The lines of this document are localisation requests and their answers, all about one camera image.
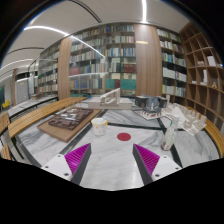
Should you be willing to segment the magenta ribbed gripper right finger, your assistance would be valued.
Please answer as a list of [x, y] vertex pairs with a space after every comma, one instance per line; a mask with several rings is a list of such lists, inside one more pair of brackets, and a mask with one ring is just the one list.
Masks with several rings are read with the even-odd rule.
[[169, 156], [159, 156], [137, 144], [133, 145], [133, 156], [144, 185], [181, 170], [181, 167]]

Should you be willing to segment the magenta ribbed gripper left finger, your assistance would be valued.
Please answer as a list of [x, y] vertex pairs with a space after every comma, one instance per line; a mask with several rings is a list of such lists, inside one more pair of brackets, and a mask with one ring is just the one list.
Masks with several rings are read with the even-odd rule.
[[42, 169], [79, 185], [90, 155], [91, 144], [88, 143], [66, 155], [57, 154], [43, 165]]

